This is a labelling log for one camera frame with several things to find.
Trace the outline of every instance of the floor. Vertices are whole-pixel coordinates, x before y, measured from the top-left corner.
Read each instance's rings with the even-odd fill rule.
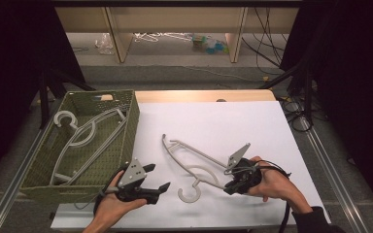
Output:
[[[201,35],[224,41],[223,35],[220,34]],[[112,54],[102,54],[95,46],[102,41],[102,34],[68,34],[87,83],[97,89],[257,88],[282,73],[267,59],[256,56],[245,44],[241,46],[238,62],[231,63],[228,54],[223,51],[209,54],[204,50],[195,49],[190,41],[184,40],[188,36],[190,34],[164,34],[146,36],[142,39],[134,36],[125,62],[118,64]],[[272,35],[274,47],[284,49],[287,36]],[[244,35],[245,41],[257,50],[259,42],[255,37],[260,39],[262,35]],[[265,44],[270,43],[265,38],[263,41]],[[273,62],[280,61],[269,46],[260,45],[259,52]],[[276,97],[288,96],[288,82],[289,80],[284,81],[272,88]],[[66,84],[66,87],[69,90],[77,89],[70,84]],[[294,102],[283,102],[283,106],[283,111],[294,110]],[[2,158],[0,198],[11,184],[17,168],[35,139],[40,125],[39,108],[39,99],[36,98],[31,103],[30,113],[19,130],[12,149]],[[316,111],[313,117],[313,130],[309,133],[299,132],[297,129],[302,129],[302,121],[295,121],[292,132],[331,221],[346,232],[373,232],[373,193],[359,170],[347,161],[348,152],[334,132],[331,122],[326,120],[325,113],[320,110],[317,99],[314,102],[314,109]],[[333,165],[347,194],[352,198],[353,205],[362,217],[365,226],[363,231],[357,230],[354,223],[348,219],[349,215],[343,209],[337,188],[323,168],[321,156],[312,145],[312,139],[320,141],[325,156]],[[55,232],[51,230],[51,217],[56,207],[37,204],[18,193],[5,222],[0,227],[0,232]],[[253,232],[278,232],[278,228],[261,228]],[[286,232],[296,232],[296,229],[289,227]]]

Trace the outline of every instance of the person's left hand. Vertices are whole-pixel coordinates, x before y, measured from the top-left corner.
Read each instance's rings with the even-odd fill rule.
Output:
[[[123,171],[117,173],[110,186],[118,182]],[[114,193],[107,194],[99,203],[95,217],[84,232],[104,232],[116,224],[126,213],[147,204],[146,199],[137,199],[131,202],[120,201]]]

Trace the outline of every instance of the basket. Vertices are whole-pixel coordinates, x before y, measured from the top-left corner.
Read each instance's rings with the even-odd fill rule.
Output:
[[[139,107],[133,90],[70,91],[67,92],[59,111],[69,111],[78,126],[115,107],[126,106],[126,124],[99,157],[70,185],[50,185],[53,168],[61,151],[74,135],[70,118],[63,118],[61,126],[49,123],[37,146],[19,191],[28,198],[42,203],[88,202],[106,184],[125,162],[130,162],[139,119]],[[119,116],[110,116],[98,122],[96,134],[87,145],[68,148],[58,166],[58,173],[73,176],[99,149],[100,145],[119,126]]]

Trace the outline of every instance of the white table surface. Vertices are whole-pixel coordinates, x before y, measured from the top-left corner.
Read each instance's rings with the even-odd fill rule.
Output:
[[[166,152],[162,134],[181,140],[217,160],[226,163],[233,152],[250,143],[244,157],[260,155],[280,165],[304,193],[310,205],[322,206],[322,200],[294,141],[284,113],[277,101],[219,103],[151,103],[139,104],[140,119],[133,157],[142,165],[156,164],[142,187],[158,188],[171,182],[156,205],[147,205],[124,216],[113,228],[122,230],[203,230],[257,228],[280,225],[286,203],[281,199],[245,195],[228,195],[221,189],[201,183],[202,194],[195,203],[185,203],[178,189],[194,195],[195,178],[183,170]],[[220,183],[231,181],[223,169],[205,158],[186,150],[174,154],[189,165],[202,165],[214,171]],[[207,173],[194,170],[202,176]],[[51,228],[82,230],[92,220],[93,204],[79,211],[72,204],[61,204]],[[290,215],[288,224],[295,224]]]

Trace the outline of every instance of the person's right hand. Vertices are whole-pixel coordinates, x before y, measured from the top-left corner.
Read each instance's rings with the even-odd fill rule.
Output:
[[[260,160],[262,159],[259,156],[251,159],[251,161],[259,161],[259,166],[270,165]],[[313,211],[304,195],[298,190],[295,184],[283,174],[272,169],[261,169],[261,173],[261,183],[251,187],[248,190],[248,194],[252,196],[262,196],[264,202],[268,201],[268,198],[281,198],[288,201],[295,213],[309,213]]]

